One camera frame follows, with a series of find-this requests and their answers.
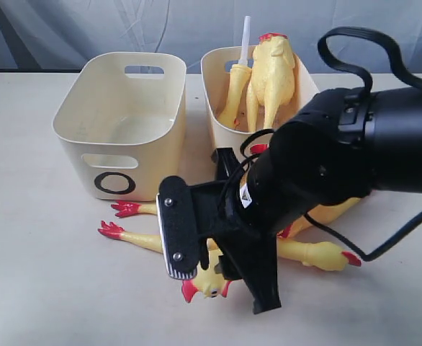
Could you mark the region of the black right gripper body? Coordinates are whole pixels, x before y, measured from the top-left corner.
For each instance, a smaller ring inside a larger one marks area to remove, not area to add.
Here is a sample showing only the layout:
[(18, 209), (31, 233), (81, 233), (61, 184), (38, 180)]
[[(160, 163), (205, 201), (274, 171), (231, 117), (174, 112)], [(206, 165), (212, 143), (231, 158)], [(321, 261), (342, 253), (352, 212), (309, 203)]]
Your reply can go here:
[(207, 232), (254, 230), (276, 236), (305, 212), (305, 193), (293, 151), (263, 151), (240, 161), (227, 180), (191, 188), (197, 220), (199, 248)]

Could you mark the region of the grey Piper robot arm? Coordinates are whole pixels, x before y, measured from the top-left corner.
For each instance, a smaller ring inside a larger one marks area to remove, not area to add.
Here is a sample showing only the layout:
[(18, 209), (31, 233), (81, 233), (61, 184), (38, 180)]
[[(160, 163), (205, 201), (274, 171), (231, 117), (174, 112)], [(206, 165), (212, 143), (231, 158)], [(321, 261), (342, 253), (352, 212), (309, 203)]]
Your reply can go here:
[(305, 219), (326, 230), (317, 207), (374, 190), (422, 193), (422, 90), (328, 89), (270, 136), (267, 149), (214, 185), (211, 200), (194, 203), (200, 232), (223, 251), (224, 276), (245, 282), (255, 314), (281, 305), (283, 228)]

